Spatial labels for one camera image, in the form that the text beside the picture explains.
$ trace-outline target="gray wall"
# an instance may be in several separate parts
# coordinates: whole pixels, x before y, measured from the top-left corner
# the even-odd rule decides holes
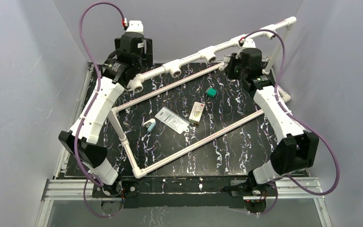
[[[334,226],[363,226],[363,1],[304,1],[287,41],[283,88],[294,115],[336,150],[337,189],[326,196]],[[335,178],[322,145],[313,175],[328,189]]]
[[[86,65],[53,1],[0,1],[0,227],[35,225]]]
[[[117,4],[128,20],[141,20],[145,36],[153,39],[154,60],[168,62],[294,16],[303,0],[109,0]],[[78,36],[78,20],[96,0],[54,0],[84,56]],[[116,9],[97,6],[85,17],[85,36],[99,62],[114,50],[113,40],[123,34]],[[271,55],[273,44],[256,39],[264,55]],[[223,59],[226,52],[217,56]]]

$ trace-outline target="green eraser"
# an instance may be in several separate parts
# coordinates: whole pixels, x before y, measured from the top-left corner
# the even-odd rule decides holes
[[[215,95],[216,95],[216,90],[215,90],[215,89],[213,89],[213,88],[211,88],[211,87],[209,87],[209,88],[206,90],[205,94],[206,94],[207,96],[211,96],[211,97],[213,98],[213,97],[215,97]]]

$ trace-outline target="small white object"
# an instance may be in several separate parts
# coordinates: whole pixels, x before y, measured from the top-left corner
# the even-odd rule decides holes
[[[144,123],[143,123],[143,126],[144,126],[144,127],[146,127],[146,126],[147,126],[147,124],[149,124],[149,123],[150,123],[150,124],[153,124],[153,123],[155,123],[155,122],[156,122],[156,121],[155,121],[155,119],[154,119],[154,118],[151,118],[151,119],[149,119],[148,121],[144,122]]]
[[[189,116],[189,122],[194,124],[199,124],[202,112],[204,112],[204,107],[205,107],[204,103],[194,102],[193,109],[191,110]]]
[[[264,111],[265,116],[275,131],[277,143],[279,144],[283,138],[287,137],[287,134],[291,134],[292,136],[301,135],[304,133],[305,128],[283,112],[275,99],[274,89],[273,86],[267,86],[262,90],[257,90],[254,95],[254,101]],[[289,111],[289,108],[287,108],[281,97],[279,97],[279,102]]]
[[[126,32],[137,32],[140,34],[144,34],[144,26],[140,20],[131,20],[129,21],[129,27]]]
[[[267,183],[280,177],[280,175],[273,169],[270,160],[261,167],[254,169],[253,174],[257,184]]]
[[[156,120],[154,118],[149,119],[148,121],[143,123],[143,126],[147,128],[148,132],[152,132],[152,130],[156,126]]]
[[[111,163],[109,163],[108,159],[105,158],[104,162],[92,169],[93,173],[102,180],[104,184],[112,185],[115,183],[116,178],[118,178],[118,173],[112,167]]]
[[[178,134],[188,131],[189,123],[166,107],[163,107],[155,117],[175,130]]]
[[[261,194],[261,192],[260,192],[259,190],[253,190],[253,191],[252,191],[252,193],[253,193],[254,195],[259,195],[259,194]]]

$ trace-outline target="aluminum frame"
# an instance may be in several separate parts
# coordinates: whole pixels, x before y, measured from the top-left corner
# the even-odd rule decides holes
[[[295,180],[306,185],[308,189],[315,192],[321,192],[320,183],[317,177],[297,177]],[[49,217],[52,212],[52,206],[54,201],[60,200],[83,200],[83,189],[86,181],[83,180],[48,180],[44,194],[42,197],[42,204],[36,223],[36,227],[47,227]],[[121,198],[92,198],[93,183],[87,183],[86,199],[97,201],[121,201]],[[276,181],[276,187],[279,192],[279,199],[314,199],[315,206],[317,208],[318,216],[320,218],[322,227],[332,227],[328,210],[325,205],[325,199],[323,196],[312,195],[304,192],[298,188],[290,179],[281,179]],[[259,197],[245,196],[242,199],[259,199]]]

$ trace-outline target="black table surface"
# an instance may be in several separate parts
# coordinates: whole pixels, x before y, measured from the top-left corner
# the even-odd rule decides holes
[[[116,106],[148,94],[163,86],[197,73],[212,64],[191,63],[181,68],[179,78],[162,74],[144,82],[144,90],[134,94],[124,92]],[[145,67],[148,71],[159,67]],[[95,86],[96,74],[90,80],[87,102]],[[207,88],[217,91],[215,97],[205,95]],[[167,107],[188,121],[194,102],[205,103],[205,110],[198,126],[191,126],[188,133],[179,135],[164,123],[151,133],[142,123],[154,118],[162,107]],[[118,114],[119,121],[130,142],[137,164],[145,168],[159,160],[215,133],[218,130],[257,111],[254,103],[238,80],[228,79],[224,72],[214,71],[146,100]],[[269,160],[277,139],[264,115],[244,124],[230,133],[213,140],[189,154],[157,169],[148,176],[233,176],[246,175],[250,170]],[[121,176],[133,176],[129,160],[119,138],[107,119],[102,127],[98,145],[108,148],[108,160]],[[83,176],[74,157],[70,157],[66,177]]]

